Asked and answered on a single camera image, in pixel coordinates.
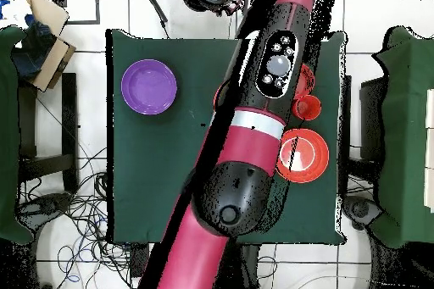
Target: white box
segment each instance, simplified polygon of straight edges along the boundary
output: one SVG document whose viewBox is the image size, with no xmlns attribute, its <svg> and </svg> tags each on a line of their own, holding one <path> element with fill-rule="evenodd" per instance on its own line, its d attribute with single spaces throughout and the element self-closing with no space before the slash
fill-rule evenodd
<svg viewBox="0 0 434 289">
<path fill-rule="evenodd" d="M 434 209 L 434 170 L 425 168 L 424 206 Z"/>
<path fill-rule="evenodd" d="M 425 167 L 434 170 L 434 128 L 426 130 Z"/>
<path fill-rule="evenodd" d="M 426 95 L 426 128 L 434 128 L 434 90 L 428 90 Z"/>
</svg>

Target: red robot arm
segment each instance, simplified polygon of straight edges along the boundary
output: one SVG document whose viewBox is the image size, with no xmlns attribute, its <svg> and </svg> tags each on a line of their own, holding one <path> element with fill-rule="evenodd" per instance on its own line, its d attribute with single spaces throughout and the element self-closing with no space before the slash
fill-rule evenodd
<svg viewBox="0 0 434 289">
<path fill-rule="evenodd" d="M 233 0 L 185 0 L 231 13 Z M 314 0 L 254 0 L 196 166 L 138 289 L 212 289 L 229 237 L 254 230 L 291 114 Z"/>
</svg>

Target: tiled floor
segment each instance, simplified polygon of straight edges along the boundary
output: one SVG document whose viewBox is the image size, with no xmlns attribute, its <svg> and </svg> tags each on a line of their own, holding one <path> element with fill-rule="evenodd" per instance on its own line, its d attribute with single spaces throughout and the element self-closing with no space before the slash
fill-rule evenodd
<svg viewBox="0 0 434 289">
<path fill-rule="evenodd" d="M 93 0 L 80 0 L 83 11 L 71 12 L 70 19 L 94 19 Z M 211 13 L 194 13 L 182 0 L 159 0 L 169 23 L 173 38 L 227 38 L 235 33 L 235 20 L 217 18 Z M 79 139 L 81 166 L 107 145 L 106 134 L 106 67 L 105 38 L 107 28 L 121 29 L 133 36 L 163 38 L 159 18 L 147 0 L 99 0 L 99 25 L 66 25 L 62 38 L 75 45 L 77 51 L 66 72 L 77 74 Z M 406 25 L 422 36 L 434 34 L 433 0 L 336 0 L 332 10 L 331 31 L 344 30 L 348 34 L 346 71 L 353 77 L 351 155 L 358 157 L 360 145 L 359 87 L 361 82 L 382 75 L 380 66 L 370 56 L 381 49 L 386 30 L 394 25 Z M 61 82 L 53 90 L 39 92 L 38 97 L 60 119 Z M 60 124 L 38 103 L 36 117 L 38 154 L 60 153 Z M 107 152 L 81 170 L 81 178 L 106 170 Z M 37 181 L 27 182 L 27 190 Z M 352 181 L 350 186 L 357 186 Z M 43 178 L 36 194 L 61 192 L 60 175 Z M 92 194 L 92 184 L 81 188 L 82 195 Z M 370 278 L 370 246 L 364 232 L 353 229 L 342 217 L 342 232 L 347 242 L 340 247 L 323 245 L 263 245 L 259 256 L 258 273 L 261 289 L 366 289 Z M 79 234 L 71 221 L 63 216 L 45 226 L 37 251 L 41 280 L 54 286 L 64 280 L 70 251 L 58 251 L 64 245 L 73 246 Z M 98 262 L 83 253 L 82 260 L 70 271 L 70 279 L 61 289 L 128 289 L 120 279 L 127 280 L 126 270 L 112 271 L 103 266 L 95 273 Z"/>
</svg>

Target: purple plate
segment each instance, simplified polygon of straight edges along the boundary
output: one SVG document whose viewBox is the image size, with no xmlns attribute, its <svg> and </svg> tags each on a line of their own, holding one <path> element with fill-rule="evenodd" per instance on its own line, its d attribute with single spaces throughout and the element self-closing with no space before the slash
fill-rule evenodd
<svg viewBox="0 0 434 289">
<path fill-rule="evenodd" d="M 172 71 L 155 59 L 143 59 L 124 73 L 122 96 L 139 114 L 161 114 L 175 100 L 176 79 Z"/>
</svg>

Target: green tablecloth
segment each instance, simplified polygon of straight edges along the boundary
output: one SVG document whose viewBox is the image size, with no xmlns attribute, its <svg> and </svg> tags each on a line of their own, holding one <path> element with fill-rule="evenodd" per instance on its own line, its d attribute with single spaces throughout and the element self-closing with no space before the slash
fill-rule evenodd
<svg viewBox="0 0 434 289">
<path fill-rule="evenodd" d="M 378 199 L 387 214 L 373 233 L 389 247 L 434 243 L 434 214 L 424 206 L 426 94 L 434 88 L 434 39 L 418 39 L 403 27 L 392 30 L 375 55 L 388 74 L 382 104 L 386 157 Z"/>
<path fill-rule="evenodd" d="M 223 80 L 236 41 L 135 39 L 120 31 L 113 31 L 112 35 L 114 240 L 159 242 L 181 186 L 194 166 L 211 119 L 215 91 Z M 318 119 L 304 125 L 320 133 L 327 142 L 327 170 L 314 182 L 291 185 L 278 223 L 265 233 L 240 236 L 240 242 L 343 242 L 335 230 L 339 53 L 343 42 L 344 34 L 336 33 L 322 44 L 314 89 L 322 102 L 322 111 Z M 120 91 L 126 69 L 145 58 L 167 64 L 177 80 L 173 105 L 157 116 L 131 110 Z M 292 126 L 299 123 L 291 121 Z M 276 175 L 273 192 L 285 184 Z"/>
<path fill-rule="evenodd" d="M 18 244 L 33 240 L 14 216 L 19 169 L 18 74 L 10 57 L 25 38 L 18 27 L 0 30 L 0 238 Z"/>
</svg>

